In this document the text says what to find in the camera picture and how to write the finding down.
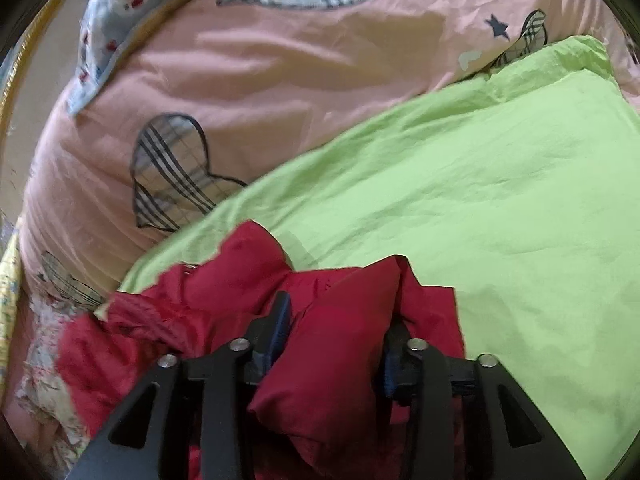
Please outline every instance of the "lime green fabric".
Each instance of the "lime green fabric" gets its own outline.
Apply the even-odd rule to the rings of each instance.
[[[211,258],[255,219],[295,269],[409,257],[456,289],[590,480],[640,429],[640,120],[604,47],[569,38],[300,156],[151,251],[122,288]]]

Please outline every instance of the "red jacket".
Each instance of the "red jacket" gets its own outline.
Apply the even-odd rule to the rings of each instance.
[[[295,451],[264,439],[254,449],[257,477],[397,479],[406,412],[395,410],[392,424],[381,425],[372,389],[383,336],[399,314],[412,336],[462,357],[453,289],[421,286],[404,256],[295,272],[251,221],[203,265],[173,266],[138,296],[115,293],[107,322],[87,314],[68,327],[57,367],[90,434],[155,359],[168,351],[198,357],[242,336],[279,290],[291,298],[292,330],[249,410]]]

